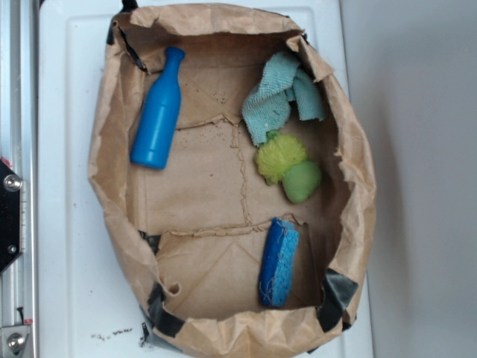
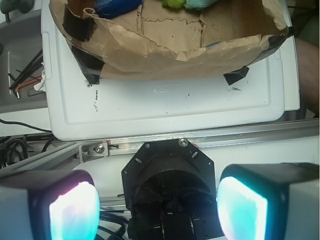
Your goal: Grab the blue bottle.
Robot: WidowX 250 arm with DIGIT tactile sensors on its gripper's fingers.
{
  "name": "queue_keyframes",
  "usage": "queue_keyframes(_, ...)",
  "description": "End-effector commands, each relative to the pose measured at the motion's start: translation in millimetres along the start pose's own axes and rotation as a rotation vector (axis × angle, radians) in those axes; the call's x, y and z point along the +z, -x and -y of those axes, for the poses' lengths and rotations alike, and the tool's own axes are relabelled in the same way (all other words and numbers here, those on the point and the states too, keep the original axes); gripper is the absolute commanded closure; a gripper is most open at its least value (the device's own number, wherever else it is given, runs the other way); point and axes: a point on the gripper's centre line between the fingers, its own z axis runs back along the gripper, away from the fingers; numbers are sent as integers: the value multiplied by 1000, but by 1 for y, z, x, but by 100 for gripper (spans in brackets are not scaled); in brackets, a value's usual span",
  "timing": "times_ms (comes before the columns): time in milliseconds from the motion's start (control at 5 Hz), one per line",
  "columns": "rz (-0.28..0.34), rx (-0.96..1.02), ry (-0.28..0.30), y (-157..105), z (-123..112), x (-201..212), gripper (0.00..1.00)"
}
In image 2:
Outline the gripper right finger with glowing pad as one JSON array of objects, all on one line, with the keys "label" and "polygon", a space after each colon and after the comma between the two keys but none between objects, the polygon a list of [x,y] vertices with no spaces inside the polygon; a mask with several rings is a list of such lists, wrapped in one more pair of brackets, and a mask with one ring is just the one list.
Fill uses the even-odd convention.
[{"label": "gripper right finger with glowing pad", "polygon": [[217,211],[228,240],[318,240],[320,166],[230,164],[220,176]]}]

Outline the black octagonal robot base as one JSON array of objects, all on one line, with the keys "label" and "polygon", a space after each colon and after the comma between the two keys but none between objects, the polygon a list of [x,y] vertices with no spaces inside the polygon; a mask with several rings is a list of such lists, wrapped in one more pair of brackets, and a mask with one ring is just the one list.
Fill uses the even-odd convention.
[{"label": "black octagonal robot base", "polygon": [[188,140],[144,143],[121,176],[131,240],[222,236],[215,164]]}]

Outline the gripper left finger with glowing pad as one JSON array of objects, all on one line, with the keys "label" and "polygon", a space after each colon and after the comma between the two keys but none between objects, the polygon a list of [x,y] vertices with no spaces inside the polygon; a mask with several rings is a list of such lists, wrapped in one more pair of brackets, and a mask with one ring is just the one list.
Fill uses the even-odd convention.
[{"label": "gripper left finger with glowing pad", "polygon": [[100,198],[84,170],[0,171],[2,240],[93,240]]}]

